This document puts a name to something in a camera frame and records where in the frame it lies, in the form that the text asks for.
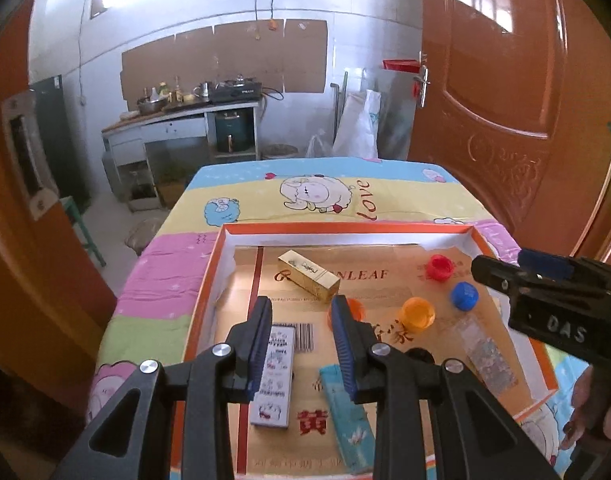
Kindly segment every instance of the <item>blue stripe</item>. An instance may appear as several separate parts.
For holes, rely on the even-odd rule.
[[[432,172],[439,175],[439,180],[458,183],[456,178],[435,164],[403,160],[369,162],[362,158],[330,157],[257,160],[205,166],[194,176],[188,189],[265,180],[267,176],[271,176],[268,173],[274,174],[275,178],[280,180],[291,176],[322,174],[334,178],[383,178],[430,183],[434,182],[431,178]]]

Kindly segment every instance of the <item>gold box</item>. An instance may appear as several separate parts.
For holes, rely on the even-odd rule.
[[[296,251],[279,256],[279,272],[287,279],[307,290],[317,300],[329,303],[339,292],[341,279],[318,266]]]

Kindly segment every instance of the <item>dark cabinet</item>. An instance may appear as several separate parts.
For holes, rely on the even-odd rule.
[[[59,188],[59,195],[61,198],[72,196],[79,211],[83,212],[90,203],[90,193],[74,150],[61,76],[33,83],[30,88],[35,92],[43,151]]]

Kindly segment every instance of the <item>orange bottle cap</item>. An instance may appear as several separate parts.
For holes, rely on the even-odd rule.
[[[399,319],[410,332],[426,330],[436,317],[434,306],[423,298],[410,298],[401,307]]]

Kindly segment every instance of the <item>metal screw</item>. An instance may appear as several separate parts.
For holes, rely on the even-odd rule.
[[[228,343],[219,343],[218,345],[214,345],[212,347],[212,353],[217,357],[223,357],[232,351],[232,348]]]
[[[375,343],[372,345],[371,350],[374,355],[383,357],[390,354],[390,345],[385,343]]]
[[[146,359],[139,365],[139,370],[145,374],[151,374],[159,367],[159,363],[154,359]]]
[[[445,369],[453,374],[460,374],[463,371],[463,363],[459,359],[448,359],[445,361]]]

